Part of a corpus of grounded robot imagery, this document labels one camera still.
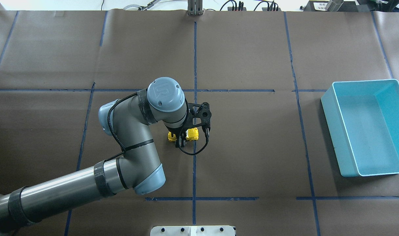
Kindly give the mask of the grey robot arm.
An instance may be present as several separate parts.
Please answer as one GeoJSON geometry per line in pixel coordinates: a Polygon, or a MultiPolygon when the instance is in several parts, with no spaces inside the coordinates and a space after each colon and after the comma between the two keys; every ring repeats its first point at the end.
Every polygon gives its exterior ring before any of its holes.
{"type": "Polygon", "coordinates": [[[100,124],[120,153],[75,173],[0,194],[0,236],[126,189],[139,195],[156,191],[166,179],[150,126],[162,121],[181,148],[189,111],[179,82],[170,77],[101,106],[100,124]]]}

